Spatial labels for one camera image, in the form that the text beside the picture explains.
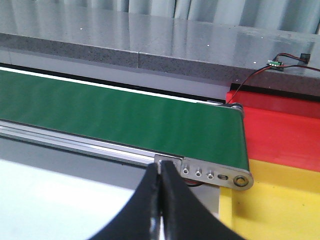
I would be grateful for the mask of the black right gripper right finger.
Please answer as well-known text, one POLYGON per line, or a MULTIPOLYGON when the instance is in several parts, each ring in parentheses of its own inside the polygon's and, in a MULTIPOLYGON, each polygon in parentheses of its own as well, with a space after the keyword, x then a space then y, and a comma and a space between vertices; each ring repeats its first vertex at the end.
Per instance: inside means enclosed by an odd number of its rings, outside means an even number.
POLYGON ((242 240, 197 199, 171 161, 160 164, 161 208, 167 240, 242 240))

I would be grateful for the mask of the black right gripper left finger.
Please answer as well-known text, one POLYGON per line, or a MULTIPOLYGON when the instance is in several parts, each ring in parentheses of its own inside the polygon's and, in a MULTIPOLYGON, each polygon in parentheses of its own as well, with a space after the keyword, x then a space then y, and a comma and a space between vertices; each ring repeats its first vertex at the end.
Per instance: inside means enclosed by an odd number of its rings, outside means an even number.
POLYGON ((160 177, 149 164, 134 194, 92 240, 158 240, 160 236, 160 177))

